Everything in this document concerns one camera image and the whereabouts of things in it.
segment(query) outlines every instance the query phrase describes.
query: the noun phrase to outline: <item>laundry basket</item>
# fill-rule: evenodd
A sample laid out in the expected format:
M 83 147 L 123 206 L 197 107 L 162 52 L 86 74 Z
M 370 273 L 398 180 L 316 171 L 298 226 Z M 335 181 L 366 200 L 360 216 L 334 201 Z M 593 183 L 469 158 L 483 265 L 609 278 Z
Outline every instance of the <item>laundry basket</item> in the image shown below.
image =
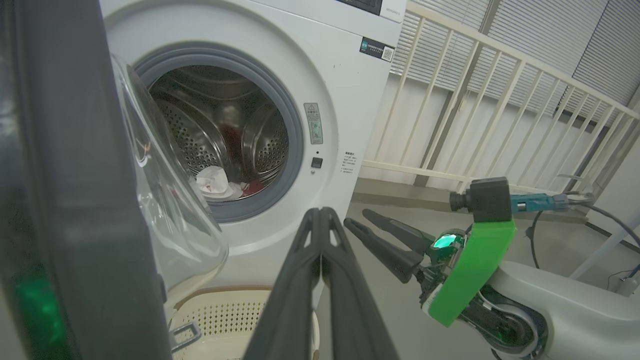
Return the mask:
M 241 360 L 257 325 L 269 290 L 199 291 L 172 316 L 171 329 L 196 322 L 202 337 L 173 354 L 173 360 Z M 310 359 L 317 360 L 320 328 L 312 313 Z M 191 331 L 176 336 L 178 342 L 192 337 Z

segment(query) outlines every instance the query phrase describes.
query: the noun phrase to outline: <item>white wall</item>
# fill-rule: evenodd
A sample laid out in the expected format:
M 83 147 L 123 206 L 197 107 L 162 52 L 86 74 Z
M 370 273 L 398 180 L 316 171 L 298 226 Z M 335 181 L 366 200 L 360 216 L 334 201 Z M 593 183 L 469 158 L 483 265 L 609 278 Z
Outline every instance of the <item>white wall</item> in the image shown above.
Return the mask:
M 609 184 L 600 194 L 595 206 L 602 208 L 620 220 L 628 223 L 628 219 L 635 211 L 640 209 L 640 188 L 638 184 L 640 176 L 640 142 L 636 141 L 629 150 L 627 157 L 613 175 Z M 591 210 L 587 213 L 589 222 L 610 232 L 615 233 L 619 227 L 610 218 Z M 636 233 L 640 233 L 640 226 L 636 228 Z M 627 242 L 637 245 L 630 237 L 625 238 Z
M 374 126 L 369 146 L 365 154 L 366 160 L 374 159 L 377 146 L 380 143 L 380 139 L 382 136 L 383 127 L 389 114 L 391 103 L 399 85 L 399 79 L 400 77 L 397 75 L 389 75 L 389 79 L 383 93 L 383 98 L 380 102 L 376 124 Z M 404 84 L 404 87 L 397 100 L 393 116 L 388 125 L 387 133 L 382 141 L 380 154 L 377 161 L 393 164 L 399 163 L 404 151 L 405 144 L 408 141 L 413 122 L 415 121 L 418 110 L 420 108 L 420 104 L 422 103 L 422 100 L 424 98 L 426 88 L 427 84 L 423 82 L 411 79 L 406 80 L 406 83 Z M 420 162 L 422 161 L 422 157 L 428 145 L 429 139 L 431 138 L 431 134 L 434 131 L 435 123 L 438 119 L 438 116 L 440 115 L 446 97 L 446 90 L 434 88 L 433 93 L 429 98 L 429 103 L 426 105 L 421 119 L 419 119 L 415 134 L 413 136 L 413 139 L 411 140 L 411 143 L 409 144 L 408 153 L 402 165 L 409 167 L 420 166 Z M 445 172 L 447 162 L 451 157 L 453 148 L 458 137 L 460 136 L 466 119 L 470 115 L 476 98 L 477 95 L 474 93 L 466 96 L 465 101 L 461 105 L 461 108 L 456 118 L 454 119 L 454 123 L 452 124 L 449 131 L 447 141 L 444 143 L 442 151 L 440 152 L 440 155 L 436 161 L 434 170 Z M 448 173 L 461 175 L 463 174 L 471 158 L 472 152 L 476 149 L 480 137 L 489 120 L 491 119 L 491 116 L 493 115 L 496 104 L 497 100 L 484 97 L 484 99 L 480 103 L 480 106 L 478 107 L 478 110 L 476 111 L 476 115 L 474 116 L 473 121 L 469 124 L 467 133 L 456 152 L 451 166 L 447 171 Z M 496 127 L 493 136 L 489 139 L 484 153 L 481 155 L 481 160 L 476 167 L 476 170 L 472 174 L 473 176 L 488 176 L 488 167 L 497 154 L 497 151 L 500 148 L 500 145 L 505 138 L 511 124 L 513 123 L 513 121 L 515 121 L 517 112 L 518 108 L 516 106 L 507 105 L 504 113 L 502 114 L 502 117 L 499 119 L 499 124 Z M 531 159 L 532 153 L 543 138 L 543 135 L 546 132 L 548 126 L 552 123 L 552 119 L 548 117 L 543 117 L 540 120 L 540 123 L 536 127 L 536 130 L 531 135 L 524 150 L 519 156 L 518 161 L 515 163 L 509 174 L 505 174 L 507 166 L 515 155 L 515 152 L 524 139 L 524 136 L 529 130 L 534 118 L 534 113 L 529 111 L 526 111 L 524 113 L 522 119 L 518 124 L 518 127 L 515 129 L 509 145 L 505 149 L 496 166 L 496 169 L 493 172 L 493 176 L 507 175 L 512 183 L 514 183 L 520 177 L 520 174 L 522 173 L 524 167 Z M 584 151 L 586 150 L 589 142 L 589 138 L 591 136 L 590 133 L 584 133 L 569 155 L 569 146 L 580 134 L 580 130 L 578 128 L 571 127 L 564 139 L 564 142 L 556 151 L 556 155 L 552 158 L 552 161 L 544 169 L 542 169 L 543 163 L 547 155 L 551 152 L 555 141 L 564 133 L 566 128 L 567 125 L 565 123 L 558 122 L 556 124 L 556 128 L 547 139 L 544 147 L 536 157 L 536 161 L 532 164 L 531 169 L 528 171 L 527 176 L 524 178 L 523 182 L 520 185 L 533 186 L 533 180 L 536 174 L 542 170 L 543 175 L 541 176 L 537 187 L 557 191 L 561 191 L 564 188 L 566 181 L 555 180 L 553 184 L 551 183 L 553 178 L 555 178 L 558 167 L 560 166 L 561 162 L 565 158 L 567 158 L 568 155 L 568 158 L 561 172 L 571 172 L 575 164 L 580 161 L 582 155 L 584 154 Z M 393 181 L 396 183 L 405 184 L 413 184 L 413 180 L 415 179 L 415 175 L 367 167 L 362 168 L 362 170 L 360 171 L 360 177 Z M 437 179 L 434 177 L 429 178 L 428 182 L 428 186 L 448 190 L 455 190 L 457 184 L 458 182 L 456 181 Z

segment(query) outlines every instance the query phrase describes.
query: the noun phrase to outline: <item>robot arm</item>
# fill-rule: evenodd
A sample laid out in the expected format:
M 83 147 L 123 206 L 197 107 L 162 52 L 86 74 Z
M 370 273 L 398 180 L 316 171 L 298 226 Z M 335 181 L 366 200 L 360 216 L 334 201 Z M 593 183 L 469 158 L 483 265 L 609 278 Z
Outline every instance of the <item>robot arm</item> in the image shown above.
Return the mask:
M 446 327 L 453 319 L 471 325 L 501 359 L 637 359 L 640 309 L 628 298 L 529 266 L 500 263 L 515 233 L 512 212 L 567 205 L 565 195 L 510 196 L 508 191 L 506 179 L 486 179 L 452 195 L 452 209 L 474 213 L 470 236 L 452 229 L 435 237 L 363 211 L 408 252 L 353 219 L 344 225 L 400 281 L 415 276 L 423 312 Z

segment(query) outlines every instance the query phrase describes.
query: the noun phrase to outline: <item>white metal railing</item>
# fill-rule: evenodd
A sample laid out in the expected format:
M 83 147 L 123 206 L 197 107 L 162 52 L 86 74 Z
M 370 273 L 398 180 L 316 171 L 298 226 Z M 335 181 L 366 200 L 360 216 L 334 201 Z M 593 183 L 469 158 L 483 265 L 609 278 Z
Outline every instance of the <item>white metal railing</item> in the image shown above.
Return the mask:
M 611 126 L 609 127 L 608 132 L 602 139 L 602 142 L 600 143 L 597 150 L 591 157 L 589 163 L 586 165 L 586 168 L 582 172 L 583 176 L 589 176 L 590 174 L 599 174 L 609 157 L 611 157 L 614 148 L 620 141 L 620 138 L 624 133 L 627 132 L 631 123 L 640 118 L 640 115 L 638 113 L 616 102 L 614 99 L 611 99 L 605 94 L 602 94 L 599 91 L 581 83 L 580 81 L 571 78 L 570 76 L 554 69 L 553 67 L 543 63 L 542 61 L 534 59 L 517 49 L 513 49 L 508 45 L 500 43 L 484 34 L 481 34 L 473 28 L 462 25 L 459 22 L 456 22 L 455 20 L 452 20 L 448 17 L 444 17 L 443 15 L 440 15 L 438 13 L 432 12 L 425 7 L 411 1 L 407 2 L 407 11 L 420 17 L 420 22 L 416 32 L 415 40 L 413 41 L 412 48 L 410 49 L 406 65 L 404 67 L 404 71 L 400 77 L 399 86 L 395 92 L 390 111 L 383 126 L 380 143 L 376 148 L 373 159 L 363 161 L 362 165 L 365 167 L 379 168 L 383 170 L 392 170 L 396 172 L 438 177 L 441 179 L 457 181 L 457 191 L 464 190 L 471 182 L 471 180 L 475 178 L 507 176 L 511 183 L 511 187 L 514 190 L 522 192 L 556 193 L 561 191 L 561 189 L 563 189 L 568 184 L 569 180 L 556 179 L 555 177 L 552 177 L 550 182 L 542 181 L 542 172 L 532 174 L 532 165 L 534 163 L 538 164 L 538 168 L 545 169 L 546 171 L 551 171 L 556 175 L 562 173 L 563 169 L 564 172 L 574 174 L 576 171 L 578 171 L 580 164 L 587 158 L 590 148 L 592 148 L 593 144 L 598 138 L 598 134 L 600 134 L 604 130 L 604 127 L 607 123 L 610 123 Z M 437 53 L 438 55 L 435 68 L 433 69 L 431 81 L 429 82 L 428 87 L 424 92 L 423 100 L 420 103 L 417 116 L 413 121 L 411 132 L 408 135 L 408 139 L 406 141 L 406 144 L 404 145 L 404 149 L 402 155 L 399 158 L 399 161 L 397 163 L 389 161 L 383 162 L 380 161 L 380 151 L 382 148 L 382 143 L 385 139 L 385 135 L 387 135 L 390 123 L 393 122 L 392 117 L 394 114 L 394 110 L 396 109 L 398 104 L 398 98 L 403 90 L 410 66 L 413 61 L 413 57 L 415 56 L 416 48 L 420 41 L 420 34 L 426 26 L 441 26 L 446 31 L 448 31 L 447 36 L 444 40 L 443 46 L 440 49 L 433 49 L 434 53 Z M 441 70 L 443 61 L 445 60 L 447 50 L 449 48 L 449 44 L 451 43 L 452 38 L 454 38 L 454 35 L 457 35 L 457 37 L 463 36 L 470 39 L 473 43 L 471 52 L 469 52 L 468 57 L 465 61 L 460 80 L 458 81 L 458 85 L 452 94 L 452 100 L 444 110 L 444 115 L 442 117 L 443 121 L 438 127 L 434 128 L 433 130 L 435 136 L 433 137 L 432 146 L 429 148 L 426 155 L 424 156 L 424 159 L 420 163 L 405 165 L 404 162 L 406 162 L 405 159 L 410 148 L 410 143 L 412 142 L 412 140 L 414 140 L 414 137 L 416 135 L 415 131 L 417 128 L 417 124 L 423 116 L 425 107 L 429 103 L 429 98 L 432 96 L 438 74 Z M 465 78 L 470 70 L 473 71 L 473 69 L 471 69 L 471 65 L 473 63 L 472 59 L 474 57 L 474 54 L 477 51 L 480 51 L 479 47 L 486 47 L 495 51 L 493 62 L 490 65 L 486 77 L 484 78 L 483 85 L 477 94 L 476 100 L 474 101 L 473 107 L 471 107 L 471 111 L 468 117 L 460 120 L 460 124 L 462 126 L 461 133 L 455 137 L 453 137 L 453 135 L 451 134 L 447 135 L 447 137 L 451 136 L 451 139 L 447 138 L 446 140 L 455 142 L 456 145 L 453 147 L 453 150 L 449 155 L 446 163 L 443 163 L 445 165 L 440 167 L 441 170 L 427 169 L 427 165 L 430 163 L 432 157 L 434 156 L 435 144 L 438 143 L 440 138 L 443 136 L 445 120 L 448 119 L 451 112 L 454 111 L 454 107 L 456 105 L 455 99 L 458 98 L 458 95 L 461 91 L 466 90 L 462 89 L 462 79 Z M 497 99 L 493 115 L 491 116 L 484 129 L 481 130 L 482 134 L 477 145 L 475 146 L 473 151 L 471 151 L 470 159 L 466 164 L 462 166 L 463 170 L 461 172 L 454 173 L 454 171 L 452 170 L 452 163 L 456 158 L 456 154 L 461 151 L 461 144 L 465 143 L 465 138 L 468 138 L 470 136 L 470 134 L 468 134 L 468 130 L 470 127 L 469 125 L 473 123 L 474 120 L 479 120 L 477 118 L 479 116 L 478 109 L 480 107 L 480 103 L 483 100 L 485 92 L 489 87 L 492 76 L 494 75 L 495 69 L 497 68 L 501 58 L 511 58 L 512 60 L 515 60 L 513 71 L 508 79 L 508 82 L 505 84 L 504 89 L 502 90 L 502 95 L 499 99 Z M 529 91 L 524 101 L 522 102 L 522 104 L 518 105 L 519 109 L 509 126 L 509 130 L 507 131 L 506 136 L 495 136 L 495 130 L 499 124 L 499 120 L 504 113 L 513 90 L 516 87 L 516 84 L 518 83 L 518 80 L 520 79 L 525 67 L 533 68 L 535 71 L 537 71 L 537 74 L 530 85 Z M 520 144 L 517 146 L 518 149 L 515 151 L 515 153 L 513 153 L 513 157 L 511 159 L 508 159 L 508 157 L 505 156 L 505 151 L 509 145 L 517 145 L 517 143 L 514 142 L 516 141 L 516 139 L 514 138 L 515 129 L 520 124 L 525 111 L 531 110 L 530 108 L 528 108 L 529 102 L 531 101 L 534 92 L 538 88 L 538 85 L 541 83 L 541 79 L 543 77 L 551 77 L 553 79 L 553 83 L 549 88 L 546 96 L 544 96 L 542 107 L 537 110 L 535 117 L 533 118 L 533 121 L 531 122 L 531 125 L 529 126 L 526 134 L 523 138 L 517 139 L 517 141 L 520 142 Z M 561 86 L 565 86 L 566 90 L 561 102 L 557 104 L 557 108 L 555 109 L 555 111 L 552 111 L 553 117 L 551 121 L 546 121 L 546 123 L 548 123 L 548 128 L 546 129 L 546 131 L 544 131 L 544 135 L 542 135 L 541 139 L 539 139 L 535 150 L 533 152 L 527 152 L 525 156 L 525 146 L 527 144 L 529 144 L 530 147 L 534 145 L 531 143 L 532 134 L 535 132 L 535 130 L 538 130 L 541 133 L 541 119 L 545 114 L 545 110 L 550 105 L 554 107 L 556 106 L 556 104 L 553 104 L 552 98 L 554 97 L 554 93 L 557 89 L 562 89 Z M 564 126 L 560 120 L 565 110 L 572 112 L 572 115 L 569 118 L 569 123 Z M 585 118 L 579 128 L 580 133 L 577 136 L 574 136 L 573 139 L 567 140 L 567 134 L 572 128 L 573 122 L 579 115 Z M 587 127 L 592 121 L 596 122 L 596 126 L 589 132 L 587 131 Z M 429 137 L 420 134 L 419 138 L 427 139 Z M 582 140 L 582 144 L 586 144 L 586 146 L 582 146 L 581 149 L 578 149 L 576 145 L 578 144 L 579 140 Z M 491 154 L 491 156 L 493 156 L 493 159 L 490 165 L 486 167 L 486 169 L 478 168 L 481 157 L 483 155 L 486 155 L 484 154 L 484 152 L 486 151 L 487 145 L 489 143 L 500 143 L 500 146 L 495 153 Z M 569 144 L 568 150 L 564 153 L 559 153 L 560 145 L 564 144 L 566 146 L 567 143 Z M 542 149 L 551 149 L 551 151 L 549 151 L 546 155 L 543 155 L 541 153 Z M 502 166 L 502 170 L 497 170 L 498 164 L 506 164 L 507 162 L 509 163 L 508 166 Z M 514 176 L 514 174 L 511 173 L 514 169 L 514 166 L 517 163 L 524 162 L 526 162 L 527 164 L 520 175 Z

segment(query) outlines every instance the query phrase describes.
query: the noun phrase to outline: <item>concrete ledge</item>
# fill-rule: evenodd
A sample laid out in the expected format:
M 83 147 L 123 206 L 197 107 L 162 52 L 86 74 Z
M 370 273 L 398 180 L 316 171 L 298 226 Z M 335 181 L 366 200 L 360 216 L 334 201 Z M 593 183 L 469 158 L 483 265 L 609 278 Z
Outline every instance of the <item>concrete ledge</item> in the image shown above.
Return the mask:
M 408 184 L 391 183 L 359 177 L 351 198 L 352 202 L 364 204 L 397 206 L 399 208 L 422 208 L 451 212 L 449 191 L 436 188 L 420 188 Z M 533 220 L 535 213 L 516 214 L 519 219 Z M 580 211 L 569 210 L 564 213 L 545 211 L 541 221 L 585 224 L 587 217 Z

